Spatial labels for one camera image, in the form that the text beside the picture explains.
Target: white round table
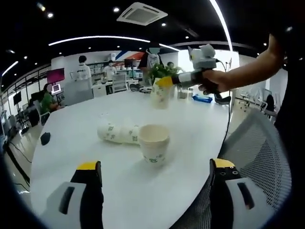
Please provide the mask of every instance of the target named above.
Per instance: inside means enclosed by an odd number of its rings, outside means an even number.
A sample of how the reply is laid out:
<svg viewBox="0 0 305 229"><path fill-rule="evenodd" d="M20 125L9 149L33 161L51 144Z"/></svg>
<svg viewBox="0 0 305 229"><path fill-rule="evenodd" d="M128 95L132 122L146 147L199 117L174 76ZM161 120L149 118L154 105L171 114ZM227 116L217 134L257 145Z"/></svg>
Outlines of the white round table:
<svg viewBox="0 0 305 229"><path fill-rule="evenodd" d="M105 229L167 229L194 201L209 176L225 136L228 106L172 99L155 110L150 95L121 92L65 107L51 114L31 167L31 203L39 215L48 196L70 181L78 165L102 163ZM137 145L105 142L97 136L101 116L115 124L163 124L170 130L167 163L151 168Z"/></svg>

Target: led light strip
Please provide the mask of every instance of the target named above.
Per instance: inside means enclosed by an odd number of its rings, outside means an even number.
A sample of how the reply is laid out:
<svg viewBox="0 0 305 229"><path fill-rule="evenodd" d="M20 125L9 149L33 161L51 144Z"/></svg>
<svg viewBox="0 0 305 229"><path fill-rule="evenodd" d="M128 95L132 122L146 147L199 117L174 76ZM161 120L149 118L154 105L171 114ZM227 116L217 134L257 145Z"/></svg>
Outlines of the led light strip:
<svg viewBox="0 0 305 229"><path fill-rule="evenodd" d="M16 61L15 63L13 63L10 67L8 67L3 73L2 76L4 76L12 67L14 67L16 64L18 64L18 61Z"/></svg>
<svg viewBox="0 0 305 229"><path fill-rule="evenodd" d="M233 47L232 47L232 42L231 42L231 37L230 37L230 34L229 34L229 30L228 30L228 27L227 27L227 24L225 23L225 20L224 20L224 16L223 14L221 13L221 10L216 2L216 0L210 0L210 3L212 4L212 6L214 7L218 17L219 17L219 20L221 22L221 25L223 26L223 29L224 29L224 33L225 33L225 36L227 37L227 40L228 40L228 44L229 44L229 48L230 48L230 51L233 52Z"/></svg>
<svg viewBox="0 0 305 229"><path fill-rule="evenodd" d="M82 40L82 39L91 39L91 38L117 38L117 39L127 39L127 40L133 40L133 41L138 41L138 42L146 42L146 43L150 43L149 40L144 40L144 39L139 39L139 38L134 38L134 37L121 37L121 36L87 36L87 37L75 37L75 38L70 38L70 39L65 39L65 40L61 40L58 42L53 42L50 43L49 46L55 45L55 44L60 44L60 43L64 43L64 42L70 42L70 41L76 41L76 40ZM179 49L173 48L171 46L165 45L165 44L160 44L160 46L168 48L168 49L172 49L175 51L180 51Z"/></svg>

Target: ceiling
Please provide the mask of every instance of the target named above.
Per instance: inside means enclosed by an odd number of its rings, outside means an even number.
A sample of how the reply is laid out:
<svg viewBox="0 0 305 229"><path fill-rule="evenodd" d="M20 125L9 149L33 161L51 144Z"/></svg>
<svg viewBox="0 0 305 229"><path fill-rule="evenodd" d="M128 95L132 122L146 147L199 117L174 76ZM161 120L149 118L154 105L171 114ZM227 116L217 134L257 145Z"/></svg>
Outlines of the ceiling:
<svg viewBox="0 0 305 229"><path fill-rule="evenodd" d="M2 41L0 49L0 71L6 70L12 63L18 65L8 71L2 78L5 89L18 77L63 55L81 52L106 50L143 50L147 43L122 39L84 39L48 46L51 42L63 39L115 35L156 41L166 45L192 41L226 41L220 20L209 0L141 0L140 2L156 7L168 16L148 26L140 26L116 19L135 1L93 1L86 0L79 4L66 1L40 0L46 11L42 12L35 1L6 1L8 14L2 14ZM224 15L232 42L253 47L234 46L240 54L256 56L266 47L268 32L264 27L264 9L261 0L217 0ZM48 19L47 12L54 17ZM216 45L215 48L228 49L227 45ZM162 52L173 52L162 49Z"/></svg>

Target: paper cup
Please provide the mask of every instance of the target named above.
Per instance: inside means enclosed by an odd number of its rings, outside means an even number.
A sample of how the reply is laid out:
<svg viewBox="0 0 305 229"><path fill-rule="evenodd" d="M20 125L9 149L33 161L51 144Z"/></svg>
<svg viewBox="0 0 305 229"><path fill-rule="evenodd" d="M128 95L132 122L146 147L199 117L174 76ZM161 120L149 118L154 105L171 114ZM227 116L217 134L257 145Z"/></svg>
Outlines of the paper cup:
<svg viewBox="0 0 305 229"><path fill-rule="evenodd" d="M121 128L121 139L124 143L139 144L138 142L139 127L123 126Z"/></svg>
<svg viewBox="0 0 305 229"><path fill-rule="evenodd" d="M156 78L152 86L152 106L156 109L166 109L168 108L168 103L170 99L170 88L159 87L156 84L158 80L160 80L160 78Z"/></svg>
<svg viewBox="0 0 305 229"><path fill-rule="evenodd" d="M97 135L103 140L122 143L121 127L111 123L99 125Z"/></svg>
<svg viewBox="0 0 305 229"><path fill-rule="evenodd" d="M145 125L139 130L138 141L147 163L161 166L170 142L169 130L163 125Z"/></svg>

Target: green plant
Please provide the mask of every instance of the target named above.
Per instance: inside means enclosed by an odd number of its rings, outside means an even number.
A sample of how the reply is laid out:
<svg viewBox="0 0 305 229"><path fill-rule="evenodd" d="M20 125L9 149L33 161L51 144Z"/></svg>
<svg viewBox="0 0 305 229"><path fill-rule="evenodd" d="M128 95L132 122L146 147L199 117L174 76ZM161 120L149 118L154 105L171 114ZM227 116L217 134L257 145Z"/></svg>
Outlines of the green plant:
<svg viewBox="0 0 305 229"><path fill-rule="evenodd" d="M155 64L149 71L149 77L154 82L155 78L163 78L166 76L174 76L179 71L179 68L170 68L169 66L164 67L162 64Z"/></svg>

